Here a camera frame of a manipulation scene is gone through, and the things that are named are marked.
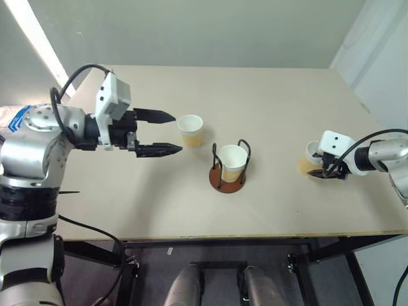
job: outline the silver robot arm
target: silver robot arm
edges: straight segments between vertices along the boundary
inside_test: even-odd
[[[369,146],[358,145],[327,175],[330,165],[335,165],[355,143],[346,135],[325,131],[314,155],[321,158],[322,169],[309,174],[322,179],[346,179],[349,174],[364,176],[373,170],[388,172],[392,186],[408,208],[408,139],[398,137],[375,140]]]
[[[62,238],[52,233],[58,220],[57,196],[72,149],[95,150],[102,145],[112,150],[116,146],[137,157],[161,157],[182,149],[170,143],[140,145],[138,120],[165,123],[175,118],[157,110],[127,110],[129,105],[129,85],[109,72],[96,96],[95,114],[57,105],[61,127],[52,105],[36,105],[26,111],[21,128],[3,143],[0,305],[63,305],[56,287],[64,268]]]

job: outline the brown circular base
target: brown circular base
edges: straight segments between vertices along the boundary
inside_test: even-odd
[[[214,187],[216,191],[219,191],[220,193],[234,193],[240,190],[242,186],[244,186],[245,177],[244,177],[244,181],[242,182],[242,184],[240,183],[240,178],[232,183],[227,183],[221,180],[221,187],[218,188],[219,172],[220,172],[219,164],[215,165],[215,169],[211,168],[210,170],[210,183],[211,183],[211,186]]]

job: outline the wire cup holder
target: wire cup holder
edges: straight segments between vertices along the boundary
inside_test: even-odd
[[[222,161],[217,155],[217,144],[212,144],[212,167],[210,170],[210,183],[215,190],[221,193],[234,193],[240,190],[245,184],[245,173],[247,171],[249,159],[251,158],[251,147],[244,139],[239,139],[238,146],[244,143],[247,147],[247,160],[245,166],[235,182],[225,182],[222,180]]]

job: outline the blue label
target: blue label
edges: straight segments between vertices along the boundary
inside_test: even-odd
[[[20,128],[21,122],[23,121],[23,116],[30,107],[31,105],[26,105],[25,107],[18,111],[16,116],[14,116],[13,120],[8,124],[8,129],[10,131],[16,132]]]

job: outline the white wall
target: white wall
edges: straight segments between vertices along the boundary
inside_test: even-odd
[[[0,1],[0,106],[49,101],[57,83]]]
[[[364,0],[29,0],[68,73],[84,62],[327,68]]]
[[[367,1],[332,63],[385,128],[408,128],[407,7],[407,0]],[[374,303],[391,305],[408,264],[408,238],[356,256]],[[408,280],[398,306],[408,306]]]

